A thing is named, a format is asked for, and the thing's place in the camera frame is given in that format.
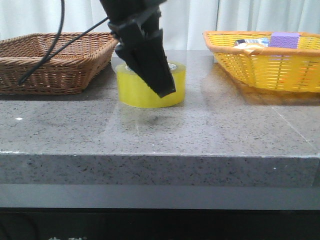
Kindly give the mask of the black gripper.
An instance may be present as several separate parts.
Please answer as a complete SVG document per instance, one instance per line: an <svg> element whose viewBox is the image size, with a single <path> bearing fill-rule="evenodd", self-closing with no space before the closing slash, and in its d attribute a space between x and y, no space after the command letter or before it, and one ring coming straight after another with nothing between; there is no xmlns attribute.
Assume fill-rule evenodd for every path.
<svg viewBox="0 0 320 240"><path fill-rule="evenodd" d="M100 0L111 22L121 22L139 14L117 27L120 44L115 47L115 53L160 98L176 92L163 49L163 30L159 28L161 12L158 9L149 10L158 8L164 2L165 0Z"/></svg>

